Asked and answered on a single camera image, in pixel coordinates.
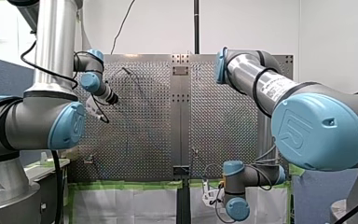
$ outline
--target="white wall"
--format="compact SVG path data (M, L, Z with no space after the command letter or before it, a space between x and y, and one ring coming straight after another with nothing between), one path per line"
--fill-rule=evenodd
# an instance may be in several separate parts
M25 65L20 55L34 42L30 31L19 11L7 1L0 1L0 59ZM32 59L33 55L31 52L27 58Z
M131 0L85 0L93 48L110 53ZM222 47L298 56L298 0L200 0L200 53ZM135 1L115 53L194 52L193 0Z
M84 27L91 46L110 53L131 0L85 0ZM193 47L192 0L135 1L116 54L187 53Z
M299 80L358 91L358 0L301 0Z

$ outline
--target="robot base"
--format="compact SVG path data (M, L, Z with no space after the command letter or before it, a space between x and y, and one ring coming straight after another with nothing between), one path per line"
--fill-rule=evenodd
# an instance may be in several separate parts
M0 206L2 224L39 224L41 221L41 196L39 185L32 183L25 194Z

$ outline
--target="small robot arm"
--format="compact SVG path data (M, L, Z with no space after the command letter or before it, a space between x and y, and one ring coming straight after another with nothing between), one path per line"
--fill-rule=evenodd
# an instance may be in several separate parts
M342 93L316 82L296 83L279 71L276 60L266 52L224 48L217 55L215 80L255 100L258 109L271 118L274 143L289 162L317 171L358 168L358 93ZM247 170L238 161L224 164L223 203L234 220L245 217L249 209L242 200L230 206L232 197L227 193L244 199L237 193L249 183ZM235 204L238 209L230 211Z
M56 151L78 144L84 132L85 106L73 92L74 72L82 73L81 87L99 102L112 105L118 97L103 82L100 51L74 54L76 13L82 0L8 2L18 7L34 31L37 24L37 44L35 64L28 62L35 68L33 85L23 98L0 96L0 223L40 223L39 187L30 186L20 150Z

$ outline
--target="perforated metal panel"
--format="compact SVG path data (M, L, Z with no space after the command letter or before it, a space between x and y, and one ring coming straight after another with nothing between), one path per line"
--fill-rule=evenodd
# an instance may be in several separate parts
M293 57L275 57L283 73L293 77ZM222 165L224 161L231 160L255 161L257 108L250 97L237 93L228 85L215 83L214 58L213 55L190 57L189 155L193 177L201 177L207 164ZM211 166L207 175L217 178L221 174L221 169Z
M105 57L104 79L119 103L102 105L109 124L87 115L72 181L172 179L170 57ZM77 95L83 103L90 96L81 88Z
M286 76L292 77L293 58L276 58ZM173 76L178 63L172 55L105 56L103 75L119 104L102 106L109 124L87 115L78 159L70 165L72 182L172 180L172 165L179 161L190 164L193 177L201 176L210 163L254 161L253 100L215 84L214 55L188 59L183 66L189 66L190 74ZM81 88L76 94L83 103L90 96ZM221 171L212 168L209 174L219 177Z

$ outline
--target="metal post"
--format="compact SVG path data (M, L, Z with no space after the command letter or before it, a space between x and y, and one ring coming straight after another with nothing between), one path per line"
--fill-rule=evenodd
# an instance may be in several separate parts
M41 0L39 3L35 63L65 77L73 76L77 9L75 0ZM35 69L34 85L27 91L73 95L71 85L70 81Z
M194 53L200 54L200 0L194 0Z

